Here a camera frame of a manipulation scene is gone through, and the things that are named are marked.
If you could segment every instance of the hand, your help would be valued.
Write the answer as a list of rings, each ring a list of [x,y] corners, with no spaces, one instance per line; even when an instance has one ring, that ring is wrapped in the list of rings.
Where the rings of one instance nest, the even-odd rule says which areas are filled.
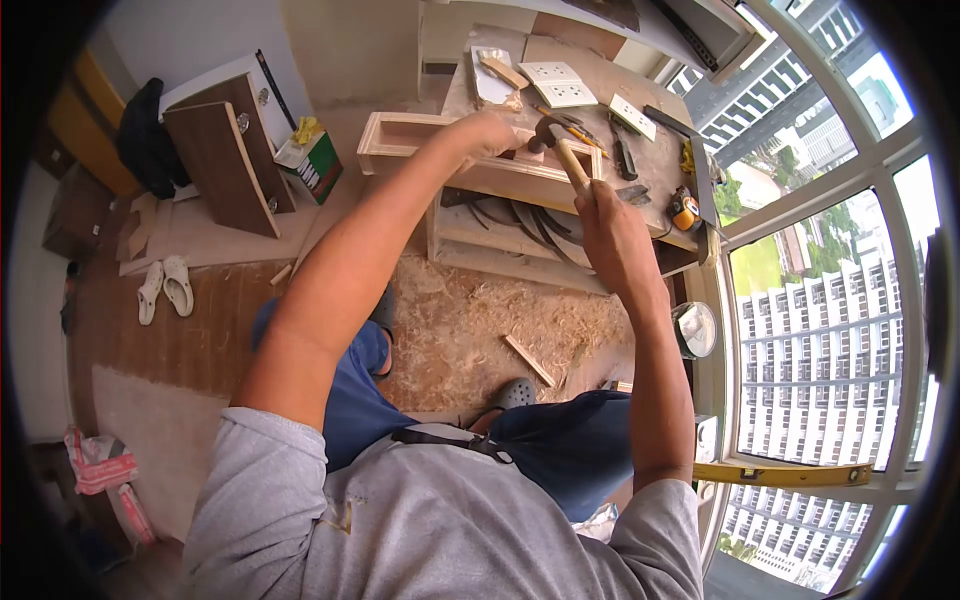
[[[478,158],[497,156],[523,145],[514,128],[500,116],[480,110],[444,128],[443,134],[464,152],[464,162],[457,170],[463,173]]]
[[[595,203],[577,197],[584,225],[584,251],[604,285],[623,301],[631,317],[648,308],[670,308],[653,241],[643,213],[616,197],[608,183],[593,180]]]

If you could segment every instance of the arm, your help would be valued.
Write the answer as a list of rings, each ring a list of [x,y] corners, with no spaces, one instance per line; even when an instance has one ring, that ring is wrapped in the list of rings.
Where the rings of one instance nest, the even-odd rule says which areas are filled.
[[[621,202],[603,181],[596,203],[576,201],[584,223],[584,250],[607,287],[623,301],[636,336],[630,403],[634,492],[661,479],[693,476],[693,401],[673,333],[667,293],[643,215]]]
[[[476,158],[519,144],[513,129],[487,112],[434,135],[307,255],[231,404],[322,431],[337,362],[376,306],[437,190]]]

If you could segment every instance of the hammer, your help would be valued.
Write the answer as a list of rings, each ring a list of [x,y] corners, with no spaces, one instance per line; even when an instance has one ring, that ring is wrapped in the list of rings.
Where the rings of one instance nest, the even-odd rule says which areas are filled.
[[[570,179],[573,189],[578,196],[593,201],[593,190],[590,189],[590,178],[584,171],[577,157],[570,150],[570,143],[563,138],[568,127],[580,125],[580,120],[561,112],[551,112],[541,118],[535,127],[534,136],[527,142],[527,150],[538,155],[547,148],[553,148],[557,160],[564,167],[566,176]]]

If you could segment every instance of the sawdust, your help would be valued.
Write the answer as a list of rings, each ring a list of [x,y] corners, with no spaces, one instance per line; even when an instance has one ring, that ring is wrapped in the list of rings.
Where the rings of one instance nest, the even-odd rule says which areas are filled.
[[[481,408],[506,381],[535,381],[538,402],[569,399],[564,376],[587,350],[571,396],[607,377],[632,380],[633,332],[616,297],[448,268],[403,256],[396,268],[394,372],[381,390],[400,410]],[[548,389],[503,341],[511,334],[557,381]]]

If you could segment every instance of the blue shorts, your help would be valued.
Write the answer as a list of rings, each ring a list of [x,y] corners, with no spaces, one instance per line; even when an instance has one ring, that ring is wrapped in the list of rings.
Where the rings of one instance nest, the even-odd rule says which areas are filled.
[[[268,300],[253,321],[256,351],[277,299]],[[400,413],[373,383],[389,345],[380,327],[367,321],[337,363],[326,401],[324,438],[327,470],[346,467],[370,444],[395,429],[418,423]],[[634,474],[628,412],[622,392],[584,392],[569,402],[532,404],[503,412],[490,436],[514,458],[524,475],[557,502],[566,518],[587,520]]]

